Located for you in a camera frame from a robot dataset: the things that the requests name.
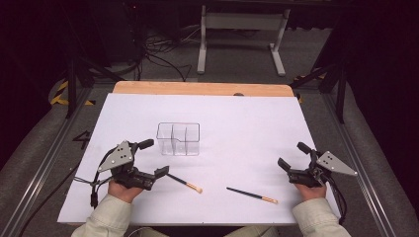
plastic compartment box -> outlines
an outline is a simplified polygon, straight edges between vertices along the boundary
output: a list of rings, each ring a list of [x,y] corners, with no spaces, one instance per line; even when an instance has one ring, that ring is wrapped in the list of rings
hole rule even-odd
[[[157,141],[162,155],[197,156],[200,154],[200,125],[160,122]]]

person's left hand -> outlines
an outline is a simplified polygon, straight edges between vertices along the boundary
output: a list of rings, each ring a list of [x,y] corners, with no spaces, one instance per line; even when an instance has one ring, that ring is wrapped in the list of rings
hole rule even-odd
[[[114,180],[109,181],[108,194],[128,203],[132,203],[133,199],[141,194],[142,191],[143,189],[140,188],[127,189]]]

cable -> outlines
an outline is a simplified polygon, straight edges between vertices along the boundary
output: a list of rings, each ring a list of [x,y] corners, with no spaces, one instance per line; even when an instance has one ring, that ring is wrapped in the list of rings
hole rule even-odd
[[[139,63],[139,65],[136,66],[137,69],[137,75],[133,77],[134,81],[140,81],[141,80],[141,72],[142,72],[142,61]]]
[[[148,42],[149,39],[155,39],[158,37],[158,35],[155,36],[150,36],[147,38],[145,46],[149,51],[153,51],[153,52],[170,52],[171,50],[181,46],[181,45],[185,45],[191,41],[196,41],[191,39],[191,37],[197,33],[201,28],[196,28],[195,30],[193,30],[188,36],[186,36],[185,38],[181,39],[179,42],[174,43],[172,40],[169,39],[163,39],[163,40],[155,40],[155,41],[151,41]],[[150,48],[151,46],[157,46],[160,45],[159,48]]]
[[[132,70],[134,70],[138,66],[138,64],[140,63],[139,61],[136,61],[134,65],[131,65],[128,68],[122,69],[120,71],[111,71],[111,72],[118,76],[126,75],[127,73],[130,73]],[[108,76],[102,73],[93,72],[90,70],[89,70],[89,73],[96,78],[108,78]]]
[[[252,37],[256,36],[256,34],[259,32],[257,30],[230,30],[230,33],[233,33],[235,35],[245,37],[247,39],[251,39]]]
[[[46,204],[46,202],[59,190],[59,188],[61,188],[61,186],[68,179],[68,177],[70,177],[74,173],[74,171],[79,167],[80,162],[81,161],[79,161],[77,163],[77,165],[75,165],[73,167],[73,169],[70,171],[70,173],[68,173],[68,175],[65,176],[65,178],[58,184],[58,186],[55,187],[55,189],[46,197],[45,200],[42,201],[42,203],[38,206],[38,208],[31,214],[31,216],[26,221],[25,225],[22,227],[21,232],[19,234],[19,237],[23,236],[26,228],[28,227],[28,225],[32,221],[32,219],[35,217],[35,215],[38,213],[38,211],[40,211],[40,209]]]
[[[154,64],[156,64],[156,65],[159,65],[159,66],[162,66],[162,67],[171,67],[171,66],[166,66],[166,65],[162,65],[162,64],[160,64],[160,63],[157,63],[157,62],[155,62],[155,61],[153,61],[153,60],[151,60],[150,58],[147,58],[151,63],[154,63]],[[184,67],[189,67],[189,69],[188,69],[188,72],[186,73],[186,75],[184,76],[185,78],[188,78],[188,75],[189,75],[189,73],[191,72],[191,69],[192,69],[192,65],[191,64],[188,64],[188,65],[183,65],[183,66],[177,66],[177,68],[179,69],[179,68],[184,68]]]
[[[323,175],[322,177],[329,182],[330,187],[332,188],[332,191],[335,194],[335,197],[337,197],[337,202],[338,202],[339,208],[342,212],[342,216],[339,218],[339,224],[342,225],[343,222],[345,221],[345,218],[346,218],[348,205],[346,204],[345,198],[343,197],[342,193],[338,189],[338,187],[337,187],[335,181],[333,180],[333,178],[332,177],[327,177],[325,175]]]
[[[113,148],[113,149],[109,150],[109,151],[105,154],[105,156],[104,156],[104,158],[102,159],[102,161],[101,161],[101,163],[99,164],[99,166],[101,166],[101,165],[105,162],[106,158],[107,158],[109,155],[111,155],[111,154],[114,152],[114,150],[115,150],[115,149],[117,149],[117,147],[115,147],[115,148]],[[93,182],[91,182],[91,183],[90,183],[90,186],[92,186],[92,193],[90,194],[90,205],[91,205],[91,206],[93,206],[93,208],[96,208],[96,206],[98,206],[98,204],[99,204],[99,201],[98,201],[98,190],[99,190],[99,188],[102,186],[102,184],[106,183],[106,182],[101,183],[101,181],[100,181],[100,180],[98,180],[98,179],[99,179],[99,171],[96,171],[95,179],[93,180]]]
[[[157,59],[160,59],[160,60],[162,60],[162,61],[164,61],[164,62],[166,62],[167,64],[169,64],[169,65],[171,65],[176,71],[178,71],[178,73],[181,75],[181,77],[182,77],[182,80],[184,81],[184,82],[186,82],[186,79],[185,79],[185,77],[184,77],[184,75],[182,74],[182,72],[181,71],[179,71],[179,69],[175,66],[175,65],[173,65],[172,63],[170,63],[169,61],[167,61],[167,60],[165,60],[165,59],[163,59],[163,58],[161,58],[161,57],[158,57],[158,56],[155,56],[155,55],[153,55],[153,54],[148,54],[148,56],[151,56],[151,57],[155,57],[155,58],[157,58]]]
[[[138,231],[141,231],[141,230],[143,230],[143,229],[151,229],[150,227],[141,227],[141,228],[138,228],[138,229],[136,229],[136,230],[134,230],[134,231],[132,231],[129,235],[128,235],[128,237],[131,237],[135,232],[138,232]]]

metal stand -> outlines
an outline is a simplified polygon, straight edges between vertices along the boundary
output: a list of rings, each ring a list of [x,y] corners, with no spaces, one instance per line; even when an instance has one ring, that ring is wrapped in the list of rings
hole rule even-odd
[[[338,117],[341,123],[343,121],[343,106],[345,100],[345,89],[346,89],[346,72],[343,66],[343,63],[331,64],[323,68],[317,69],[305,77],[299,77],[297,81],[290,83],[290,87],[295,89],[299,86],[323,75],[326,73],[321,84],[318,86],[318,90],[321,93],[330,93],[336,83],[338,84],[338,95],[336,100],[336,116]]]
[[[90,75],[89,68],[93,68],[112,80],[125,81],[124,78],[114,74],[106,68],[97,65],[87,58],[74,56],[68,59],[68,111],[66,118],[70,118],[77,107],[77,79],[84,88],[90,88],[95,84],[95,80]]]
[[[239,29],[239,30],[265,30],[278,31],[275,43],[270,43],[270,51],[277,68],[278,75],[285,76],[286,71],[281,61],[278,49],[287,26],[290,10],[284,14],[236,14],[236,13],[207,13],[206,6],[203,6],[201,17],[201,46],[198,57],[198,74],[206,71],[207,57],[207,29]]]

white sleeve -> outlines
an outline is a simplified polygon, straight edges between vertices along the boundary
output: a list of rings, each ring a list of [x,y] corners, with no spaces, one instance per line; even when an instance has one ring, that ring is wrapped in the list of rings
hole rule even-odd
[[[348,231],[338,223],[326,198],[315,198],[293,208],[293,215],[305,237],[348,237]]]
[[[121,237],[128,229],[132,204],[106,195],[72,237]]]

